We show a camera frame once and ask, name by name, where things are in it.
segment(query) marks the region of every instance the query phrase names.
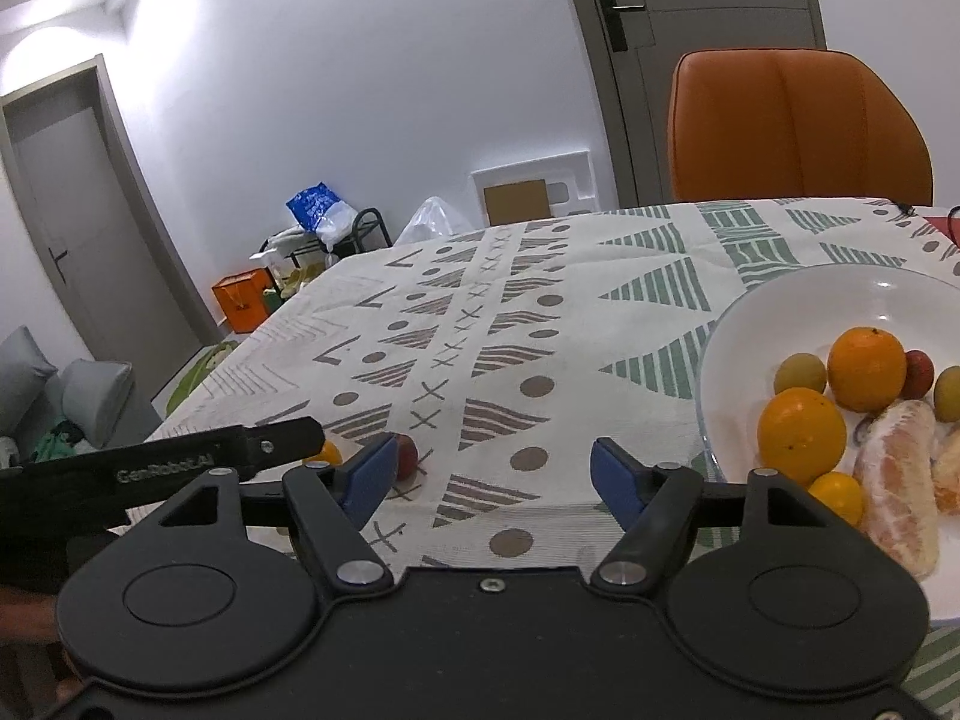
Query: orange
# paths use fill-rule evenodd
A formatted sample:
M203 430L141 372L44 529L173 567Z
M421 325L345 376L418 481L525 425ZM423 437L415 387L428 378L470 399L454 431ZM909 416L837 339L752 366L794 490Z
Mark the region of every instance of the orange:
M760 461L806 487L832 471L847 448L840 410L814 389L792 386L771 400L757 423Z
M863 517L863 490L853 476L830 471L815 481L808 490L814 498L856 528Z
M827 381L837 405L852 412L882 412L904 388L904 347L886 330L853 327L830 348Z
M330 463L332 466L339 466L344 461L344 458L336 445L330 439L326 439L323 442L323 446L320 447L320 451L316 455L304 458L303 462L306 463L308 460L320 460L324 463Z

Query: blue plastic bag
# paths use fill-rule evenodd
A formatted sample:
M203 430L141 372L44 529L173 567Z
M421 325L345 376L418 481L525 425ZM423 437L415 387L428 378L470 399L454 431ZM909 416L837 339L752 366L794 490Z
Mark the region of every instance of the blue plastic bag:
M315 187L299 191L287 200L287 208L304 230L316 232L320 220L335 202L341 202L340 198L325 183L320 182Z

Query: door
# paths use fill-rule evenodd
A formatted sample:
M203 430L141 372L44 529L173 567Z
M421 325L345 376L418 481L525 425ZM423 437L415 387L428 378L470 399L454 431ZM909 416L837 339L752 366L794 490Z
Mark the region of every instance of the door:
M673 71L685 53L724 47L822 47L816 0L574 0L611 142L625 130L637 204L671 202L666 122ZM604 40L590 41L599 22ZM613 78L616 90L601 85ZM617 186L624 185L618 176Z
M96 359L131 362L152 397L202 344L150 255L107 153L96 73L44 87L5 114L28 195L17 200L32 204L34 246L53 258L71 319Z

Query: gray door frame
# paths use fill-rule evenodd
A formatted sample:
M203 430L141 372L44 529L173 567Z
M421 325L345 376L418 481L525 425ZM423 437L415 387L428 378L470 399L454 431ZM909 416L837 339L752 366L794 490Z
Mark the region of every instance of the gray door frame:
M13 199L16 201L17 208L20 210L20 215L27 227L27 232L30 234L37 257L40 257L40 263L46 271L47 279L53 286L56 296L64 305L66 313L69 315L71 322L74 323L90 353L97 359L106 357L107 354L98 349L99 333L97 333L96 328L88 325L85 312L76 305L76 297L72 290L69 290L64 281L59 278L59 271L56 268L53 255L46 245L37 201L32 195L29 182L25 180L20 171L10 137L10 129L7 127L8 105L84 74L95 74L96 76L100 105L103 111L101 124L104 127L104 136L107 139L107 153L110 155L110 162L120 181L120 186L124 190L124 196L130 206L137 228L143 236L144 242L146 242L147 250L149 250L171 295L174 296L176 304L184 312L187 323L197 335L197 338L200 339L200 343L204 346L219 343L222 340L223 333L217 323L214 322L213 316L205 303L203 303L203 298L197 292L193 280L186 271L184 262L176 253L170 234L160 218L160 212L154 204L154 199L147 188L147 182L140 171L140 165L136 161L133 146L123 125L120 108L110 85L107 63L104 61L103 55L96 55L93 59L80 62L78 65L54 73L52 76L47 76L46 79L40 79L0 98L0 158L3 159L4 168L7 171L8 181L13 190Z
M813 37L818 49L827 47L824 35L824 21L820 12L819 0L808 0L810 19L813 21ZM613 183L616 186L617 200L621 208L640 204L637 196L637 182L634 177L634 161L630 153L630 141L627 138L627 124L624 121L620 93L613 74L611 47L607 30L601 18L600 4L597 0L573 0L573 7L580 22L587 47L587 58L593 71L593 84L600 103L600 115L607 132L607 144L613 162Z

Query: red fruit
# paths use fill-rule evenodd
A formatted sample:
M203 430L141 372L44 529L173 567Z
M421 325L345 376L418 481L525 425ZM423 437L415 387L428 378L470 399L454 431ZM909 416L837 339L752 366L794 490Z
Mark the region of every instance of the red fruit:
M416 473L419 452L416 451L414 440L402 433L397 433L397 443L400 445L400 451L397 452L397 482L402 482Z
M933 386L933 362L920 349L906 353L906 381L901 391L904 400L920 400Z

